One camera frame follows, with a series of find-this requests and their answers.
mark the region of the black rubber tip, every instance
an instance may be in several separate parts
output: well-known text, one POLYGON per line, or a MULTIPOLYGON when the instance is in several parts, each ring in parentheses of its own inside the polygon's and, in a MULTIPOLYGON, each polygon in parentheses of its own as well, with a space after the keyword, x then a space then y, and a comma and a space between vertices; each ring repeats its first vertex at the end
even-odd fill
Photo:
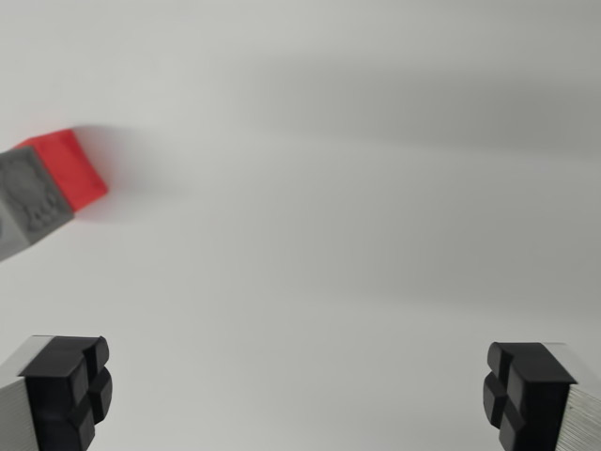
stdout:
POLYGON ((23 370, 39 451, 85 451, 108 413, 113 382, 103 337, 58 336, 23 370))

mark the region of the red block face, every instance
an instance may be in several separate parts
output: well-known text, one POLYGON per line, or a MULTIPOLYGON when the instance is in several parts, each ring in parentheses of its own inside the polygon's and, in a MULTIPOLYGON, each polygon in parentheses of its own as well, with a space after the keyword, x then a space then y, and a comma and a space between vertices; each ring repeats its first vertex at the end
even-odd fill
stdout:
POLYGON ((72 130, 31 138, 19 145, 23 146, 34 148, 73 211, 108 192, 72 130))

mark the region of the ridged metal surface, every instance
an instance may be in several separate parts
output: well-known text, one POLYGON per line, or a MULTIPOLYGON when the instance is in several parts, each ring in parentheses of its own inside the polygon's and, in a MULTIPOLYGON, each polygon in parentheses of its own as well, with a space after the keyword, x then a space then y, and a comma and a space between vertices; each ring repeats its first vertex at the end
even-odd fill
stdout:
POLYGON ((0 451, 38 451, 24 380, 0 388, 0 451))
POLYGON ((601 450, 601 399, 572 386, 556 451, 601 450))

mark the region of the black rubber gripper pad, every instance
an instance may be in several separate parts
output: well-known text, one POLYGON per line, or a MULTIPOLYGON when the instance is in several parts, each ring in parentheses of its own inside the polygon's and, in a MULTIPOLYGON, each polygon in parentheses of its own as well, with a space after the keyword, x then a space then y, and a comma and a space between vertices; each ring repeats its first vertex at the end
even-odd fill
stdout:
POLYGON ((493 343, 484 384, 488 421, 506 451, 554 451, 576 381, 541 343, 493 343))
POLYGON ((85 451, 108 413, 106 340, 58 336, 23 370, 40 451, 85 451))

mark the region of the embossed pattern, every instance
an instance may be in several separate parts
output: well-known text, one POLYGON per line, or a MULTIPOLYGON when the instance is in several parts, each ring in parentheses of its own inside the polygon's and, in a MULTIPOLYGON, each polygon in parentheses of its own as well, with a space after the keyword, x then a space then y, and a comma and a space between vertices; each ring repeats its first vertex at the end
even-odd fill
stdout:
POLYGON ((0 154, 0 200, 30 244, 73 217, 70 206, 32 148, 0 154))

